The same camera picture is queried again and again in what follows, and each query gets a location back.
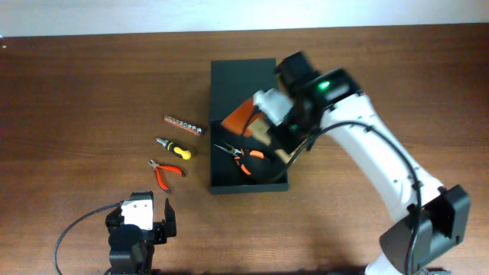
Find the small red diagonal cutters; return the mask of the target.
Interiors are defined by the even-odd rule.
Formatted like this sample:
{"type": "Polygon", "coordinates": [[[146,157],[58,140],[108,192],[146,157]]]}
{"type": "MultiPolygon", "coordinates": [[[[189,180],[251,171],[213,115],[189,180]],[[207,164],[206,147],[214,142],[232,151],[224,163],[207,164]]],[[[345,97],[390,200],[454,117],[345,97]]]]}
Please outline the small red diagonal cutters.
{"type": "Polygon", "coordinates": [[[166,179],[164,176],[164,171],[170,171],[178,174],[181,177],[186,177],[186,172],[182,169],[180,169],[177,166],[174,165],[167,165],[167,164],[161,164],[156,162],[155,160],[149,160],[147,164],[152,168],[154,171],[156,178],[157,178],[157,183],[159,187],[168,194],[171,194],[171,189],[170,187],[166,184],[166,179]]]}

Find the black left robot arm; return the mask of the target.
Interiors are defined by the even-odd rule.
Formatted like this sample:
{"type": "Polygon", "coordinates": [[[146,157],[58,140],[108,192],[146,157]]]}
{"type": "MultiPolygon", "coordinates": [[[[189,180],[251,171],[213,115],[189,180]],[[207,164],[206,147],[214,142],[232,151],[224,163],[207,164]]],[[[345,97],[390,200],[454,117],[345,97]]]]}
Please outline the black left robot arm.
{"type": "Polygon", "coordinates": [[[133,192],[105,218],[112,274],[150,274],[154,247],[177,235],[176,215],[165,201],[165,218],[154,221],[154,193],[133,192]]]}

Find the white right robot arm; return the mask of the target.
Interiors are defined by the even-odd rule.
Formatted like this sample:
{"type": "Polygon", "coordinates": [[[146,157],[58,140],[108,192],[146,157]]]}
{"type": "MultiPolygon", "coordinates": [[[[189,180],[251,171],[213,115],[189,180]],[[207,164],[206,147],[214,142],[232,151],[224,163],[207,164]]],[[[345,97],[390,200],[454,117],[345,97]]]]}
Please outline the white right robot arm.
{"type": "Polygon", "coordinates": [[[297,52],[274,73],[286,93],[269,92],[262,110],[276,146],[297,158],[327,134],[371,181],[393,220],[380,236],[381,255],[364,273],[427,273],[463,242],[469,194],[460,185],[446,188],[410,156],[346,70],[322,74],[297,52]]]}

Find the orange scraper wooden handle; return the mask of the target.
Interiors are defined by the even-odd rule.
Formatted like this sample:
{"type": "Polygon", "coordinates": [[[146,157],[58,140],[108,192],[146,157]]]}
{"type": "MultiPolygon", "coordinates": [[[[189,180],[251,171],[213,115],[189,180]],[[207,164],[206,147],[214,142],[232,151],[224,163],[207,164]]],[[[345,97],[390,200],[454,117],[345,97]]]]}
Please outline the orange scraper wooden handle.
{"type": "Polygon", "coordinates": [[[260,110],[254,114],[254,107],[253,99],[247,99],[221,122],[221,126],[241,138],[254,138],[272,148],[272,136],[268,133],[270,125],[260,110]]]}

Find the orange black needle-nose pliers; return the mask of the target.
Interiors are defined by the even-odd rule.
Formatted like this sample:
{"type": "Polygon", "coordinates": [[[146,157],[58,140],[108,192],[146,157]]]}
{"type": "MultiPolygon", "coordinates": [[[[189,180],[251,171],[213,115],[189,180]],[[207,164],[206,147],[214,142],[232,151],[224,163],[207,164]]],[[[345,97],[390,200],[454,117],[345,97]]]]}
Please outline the orange black needle-nose pliers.
{"type": "Polygon", "coordinates": [[[215,146],[231,154],[238,169],[251,178],[263,179],[271,169],[271,160],[260,150],[237,149],[226,142],[224,146],[215,146]]]}

